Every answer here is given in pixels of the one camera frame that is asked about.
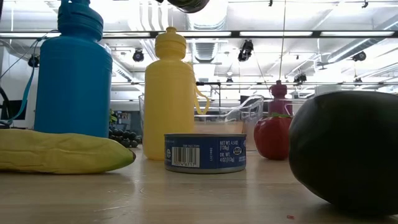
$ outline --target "barcode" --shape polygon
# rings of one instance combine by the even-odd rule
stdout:
[[[172,147],[172,165],[199,167],[200,151],[198,147]]]

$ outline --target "pink bottle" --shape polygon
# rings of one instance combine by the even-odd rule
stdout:
[[[282,85],[281,81],[277,80],[276,85],[271,86],[271,94],[274,96],[274,100],[268,103],[269,116],[273,113],[293,115],[292,101],[285,100],[285,95],[287,94],[286,85]]]

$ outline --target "ceiling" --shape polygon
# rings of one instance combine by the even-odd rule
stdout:
[[[211,24],[223,20],[223,30],[282,30],[284,28],[284,1],[217,0],[210,1],[201,14],[188,18],[168,4],[153,0],[110,1],[91,0],[91,7],[104,18],[104,30],[164,30],[174,26],[178,30],[190,30],[189,21]],[[353,0],[287,0],[285,11],[286,30],[377,30],[394,16],[398,22],[398,1]],[[0,31],[48,31],[57,28],[57,10],[60,1],[5,0]],[[354,39],[252,39],[254,52],[246,62],[238,61],[239,49],[244,39],[205,40],[216,46],[215,57],[210,64],[198,64],[192,55],[195,42],[203,39],[188,39],[187,56],[184,61],[195,63],[197,78],[225,82],[232,72],[234,82],[292,82],[300,72],[307,75],[308,82],[352,82],[354,76],[363,82],[394,80],[398,77],[398,39],[385,39],[366,48],[367,59],[363,62],[341,60],[319,70],[317,62],[327,62],[331,53],[350,44]],[[19,52],[30,45],[29,40],[13,40],[12,46]],[[144,80],[148,64],[156,60],[153,40],[106,39],[112,55],[136,80]],[[143,49],[144,61],[135,62],[135,49]],[[116,76],[113,82],[125,82]],[[368,86],[379,89],[379,86]]]

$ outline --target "blue water bottle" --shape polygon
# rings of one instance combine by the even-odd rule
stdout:
[[[36,131],[108,137],[112,57],[97,42],[103,19],[90,0],[62,0],[60,37],[40,48]]]

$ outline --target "metal frame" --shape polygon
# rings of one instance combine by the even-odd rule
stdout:
[[[398,30],[354,30],[349,31],[352,33],[369,32],[375,33],[375,35],[327,35],[323,32],[334,32],[341,34],[347,33],[347,30],[222,30],[222,31],[211,31],[211,30],[181,30],[183,36],[186,39],[368,39],[368,38],[383,38],[383,39],[395,39],[398,38]],[[216,35],[216,33],[229,33],[230,35]],[[253,32],[253,33],[281,33],[282,35],[241,35],[241,32]],[[311,35],[300,35],[303,32],[311,32]],[[393,32],[392,35],[377,35],[378,32]],[[42,37],[47,32],[0,32],[0,39],[37,39]],[[103,33],[103,39],[154,39],[164,31],[105,31]],[[51,33],[51,36],[57,36],[59,33]]]

